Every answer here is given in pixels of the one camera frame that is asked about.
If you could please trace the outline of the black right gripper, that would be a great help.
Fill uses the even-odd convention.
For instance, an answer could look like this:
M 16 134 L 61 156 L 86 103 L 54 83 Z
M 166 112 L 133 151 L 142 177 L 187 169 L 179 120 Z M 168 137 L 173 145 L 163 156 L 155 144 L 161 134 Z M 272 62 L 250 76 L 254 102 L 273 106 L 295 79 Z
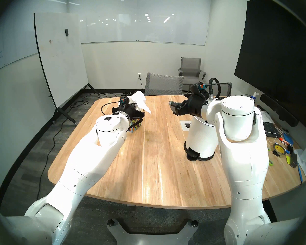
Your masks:
M 174 115 L 183 116 L 190 114 L 197 117 L 206 117 L 208 100 L 204 100 L 195 94 L 187 93 L 184 96 L 187 97 L 187 100 L 181 103 L 169 101 L 169 106 Z

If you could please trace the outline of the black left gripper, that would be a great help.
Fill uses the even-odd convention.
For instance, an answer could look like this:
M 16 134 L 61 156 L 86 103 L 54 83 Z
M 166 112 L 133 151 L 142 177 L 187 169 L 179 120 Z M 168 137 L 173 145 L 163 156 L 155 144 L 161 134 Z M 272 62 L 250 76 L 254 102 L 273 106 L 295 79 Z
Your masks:
M 112 112 L 124 112 L 132 119 L 130 122 L 130 129 L 138 126 L 145 117 L 145 110 L 141 109 L 137 104 L 120 104 L 119 107 L 112 108 Z

